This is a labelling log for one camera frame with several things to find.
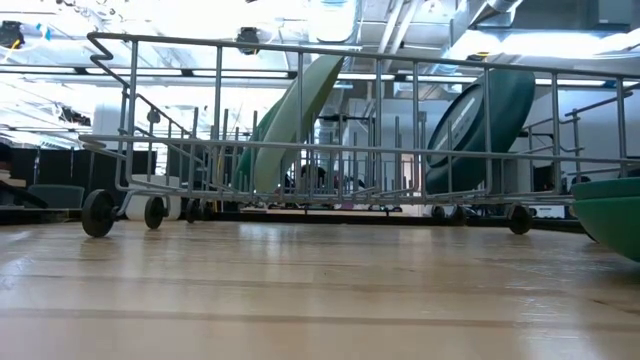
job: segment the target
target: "wood grain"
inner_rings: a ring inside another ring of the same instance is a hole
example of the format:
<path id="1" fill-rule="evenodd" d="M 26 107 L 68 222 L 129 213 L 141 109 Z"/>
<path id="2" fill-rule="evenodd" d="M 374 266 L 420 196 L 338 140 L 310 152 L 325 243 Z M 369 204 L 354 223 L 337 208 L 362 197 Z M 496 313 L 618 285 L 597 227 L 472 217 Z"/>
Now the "wood grain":
<path id="1" fill-rule="evenodd" d="M 640 267 L 584 235 L 0 228 L 0 359 L 637 359 Z"/>

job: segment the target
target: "white wall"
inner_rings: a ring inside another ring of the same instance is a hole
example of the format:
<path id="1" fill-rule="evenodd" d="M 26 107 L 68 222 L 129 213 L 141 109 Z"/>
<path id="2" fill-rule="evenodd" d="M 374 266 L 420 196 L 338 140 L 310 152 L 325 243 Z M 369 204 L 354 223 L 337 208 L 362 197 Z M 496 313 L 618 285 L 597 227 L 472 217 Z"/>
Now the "white wall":
<path id="1" fill-rule="evenodd" d="M 565 113 L 574 108 L 581 108 L 615 96 L 613 91 L 576 91 L 561 90 L 558 94 L 561 119 L 566 119 Z M 625 99 L 625 115 L 627 130 L 627 154 L 628 156 L 640 156 L 640 142 L 634 141 L 640 134 L 640 95 L 634 95 Z M 446 101 L 424 101 L 420 103 L 420 110 L 427 112 L 427 141 L 440 118 L 449 106 Z M 364 109 L 364 101 L 352 100 L 350 103 L 350 113 L 359 115 Z M 411 100 L 384 100 L 383 105 L 383 136 L 382 145 L 393 147 L 395 139 L 395 117 L 400 117 L 400 133 L 402 135 L 402 147 L 413 147 L 413 116 Z M 537 99 L 529 113 L 527 124 L 551 117 L 551 94 L 544 95 Z M 580 115 L 579 137 L 580 146 L 585 147 L 581 156 L 596 158 L 617 158 L 619 156 L 618 125 L 617 125 L 617 105 L 611 103 L 600 108 L 590 110 Z M 353 145 L 353 133 L 357 133 L 358 145 L 366 146 L 367 133 L 355 121 L 351 121 L 347 127 L 344 144 Z M 534 133 L 552 133 L 551 123 L 547 123 L 534 128 Z M 565 148 L 574 147 L 574 136 L 572 125 L 562 125 L 560 129 L 560 142 Z M 538 148 L 551 145 L 548 137 L 534 138 L 533 147 Z M 528 149 L 527 139 L 517 139 L 512 147 L 512 152 Z M 551 155 L 551 151 L 540 152 L 539 154 Z M 365 154 L 359 154 L 358 158 L 364 161 Z M 393 156 L 387 154 L 383 156 L 384 161 L 393 161 Z M 534 165 L 542 166 L 548 162 L 534 162 Z M 612 167 L 607 164 L 583 163 L 582 170 Z M 389 177 L 393 177 L 393 164 L 387 163 L 388 186 Z M 518 191 L 530 191 L 529 188 L 529 162 L 519 161 L 518 165 Z M 565 162 L 562 164 L 564 173 L 575 171 L 575 163 Z M 361 178 L 364 176 L 363 163 L 359 168 Z M 617 173 L 591 174 L 592 180 L 604 180 L 615 178 Z M 571 183 L 573 176 L 568 177 L 567 182 Z"/>

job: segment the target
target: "ceiling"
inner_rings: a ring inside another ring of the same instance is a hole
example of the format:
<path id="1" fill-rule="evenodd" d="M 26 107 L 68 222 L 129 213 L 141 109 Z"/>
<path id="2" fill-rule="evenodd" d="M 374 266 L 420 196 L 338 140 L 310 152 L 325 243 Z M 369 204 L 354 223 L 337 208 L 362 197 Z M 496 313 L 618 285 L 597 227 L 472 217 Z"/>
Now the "ceiling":
<path id="1" fill-rule="evenodd" d="M 319 7 L 323 1 L 352 4 L 355 12 L 325 13 Z M 455 19 L 456 14 L 460 13 L 461 7 L 469 6 L 466 1 L 481 0 L 416 1 L 413 16 L 410 15 L 413 1 L 402 1 L 258 0 L 250 4 L 244 0 L 4 1 L 0 16 L 3 20 L 22 23 L 21 30 L 25 45 L 22 49 L 14 51 L 0 48 L 0 56 L 4 58 L 0 71 L 6 70 L 8 66 L 14 66 L 13 69 L 17 69 L 16 66 L 30 66 L 32 70 L 37 69 L 36 67 L 63 66 L 71 71 L 75 71 L 74 68 L 92 68 L 95 65 L 89 60 L 89 56 L 98 51 L 86 40 L 86 34 L 91 31 L 235 40 L 240 28 L 255 27 L 258 29 L 258 36 L 262 43 L 306 47 L 329 46 L 362 52 L 382 50 L 386 53 L 425 59 L 455 58 L 452 55 L 454 52 L 452 49 L 466 43 L 468 49 L 458 49 L 460 51 L 457 53 L 469 52 L 464 54 L 466 57 L 477 51 L 487 51 L 490 52 L 488 61 L 492 62 L 604 69 L 640 74 L 638 66 L 640 48 L 630 49 L 625 56 L 622 56 L 623 58 L 604 61 L 586 57 L 570 58 L 572 51 L 567 51 L 567 46 L 580 44 L 576 44 L 577 40 L 568 37 L 563 40 L 565 43 L 560 42 L 559 45 L 554 45 L 555 48 L 551 45 L 546 46 L 547 50 L 551 49 L 548 53 L 530 51 L 532 46 L 527 46 L 526 43 L 522 46 L 523 40 L 517 41 L 521 45 L 520 50 L 504 47 L 509 36 L 513 40 L 514 34 L 526 35 L 536 31 L 548 34 L 554 30 L 551 25 L 549 25 L 551 29 L 542 26 L 538 30 L 532 29 L 533 25 L 545 22 L 552 25 L 572 23 L 573 18 L 570 16 L 575 13 L 578 0 L 525 0 L 522 8 L 526 16 L 520 16 L 520 9 L 518 9 L 512 27 L 468 32 L 465 28 L 464 36 L 454 46 L 451 46 L 451 34 L 454 30 L 452 20 Z M 397 17 L 398 23 L 389 28 L 393 32 L 387 33 L 390 36 L 386 46 L 381 46 L 381 43 L 385 42 L 385 29 L 389 19 L 393 17 L 393 9 L 396 5 L 401 9 Z M 637 15 L 633 16 L 636 19 L 634 21 L 638 21 L 640 0 L 633 0 L 633 11 Z M 402 34 L 403 29 L 400 23 L 405 18 L 408 18 L 409 25 L 406 33 Z M 637 26 L 635 23 L 630 25 L 632 28 Z M 575 32 L 578 31 L 562 29 L 562 34 L 565 35 Z M 341 41 L 328 43 L 320 40 L 332 37 Z M 394 47 L 395 38 L 399 39 L 400 46 L 397 50 Z M 553 38 L 558 39 L 561 36 L 556 34 Z M 130 66 L 130 44 L 118 41 L 104 41 L 104 44 L 115 55 L 114 60 L 109 63 L 111 67 Z M 223 54 L 223 68 L 226 69 L 280 71 L 297 69 L 297 56 L 292 53 L 261 51 L 257 55 L 246 56 L 235 49 L 227 49 Z M 305 63 L 311 61 L 312 57 L 305 58 Z M 144 68 L 213 69 L 215 63 L 215 48 L 162 44 L 140 46 L 139 66 Z M 386 72 L 402 73 L 410 70 L 411 64 L 395 61 L 389 64 Z M 423 64 L 421 67 L 422 72 L 431 70 L 431 64 Z M 367 59 L 356 59 L 349 62 L 348 68 L 343 71 L 370 74 L 373 71 L 373 63 Z M 462 67 L 456 68 L 455 73 L 475 76 L 478 70 Z M 3 88 L 3 94 L 10 94 L 0 101 L 2 105 L 0 131 L 3 126 L 5 128 L 8 126 L 75 128 L 77 126 L 74 124 L 60 124 L 58 114 L 62 106 L 71 107 L 80 114 L 92 117 L 97 103 L 104 98 L 117 96 L 119 93 L 114 88 L 116 83 L 104 76 L 76 75 L 0 74 L 0 87 Z M 192 122 L 190 114 L 193 107 L 213 106 L 212 83 L 212 79 L 180 79 L 178 81 L 158 77 L 146 79 L 139 90 L 142 93 L 151 94 L 149 98 L 158 102 L 158 106 L 165 108 L 176 121 L 190 127 Z M 284 91 L 282 84 L 275 82 L 229 80 L 225 82 L 225 86 L 227 85 L 233 87 L 224 88 L 222 107 L 229 109 L 230 118 L 235 119 L 235 123 L 241 130 L 251 128 L 254 110 L 266 111 L 273 104 L 274 99 L 281 96 Z M 362 93 L 351 96 L 364 97 L 365 95 Z M 339 102 L 345 101 L 344 96 L 338 99 Z M 201 119 L 198 122 L 201 131 L 211 125 L 211 116 L 210 111 L 201 111 Z"/>

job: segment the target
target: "chair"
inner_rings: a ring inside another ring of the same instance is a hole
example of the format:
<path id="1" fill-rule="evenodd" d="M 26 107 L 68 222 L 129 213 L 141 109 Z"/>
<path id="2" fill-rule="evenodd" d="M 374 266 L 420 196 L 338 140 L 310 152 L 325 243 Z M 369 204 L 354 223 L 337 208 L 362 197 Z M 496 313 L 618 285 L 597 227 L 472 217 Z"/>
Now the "chair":
<path id="1" fill-rule="evenodd" d="M 72 185 L 35 184 L 27 190 L 49 204 L 49 209 L 80 209 L 84 198 L 84 188 Z M 35 206 L 25 203 L 25 207 Z"/>

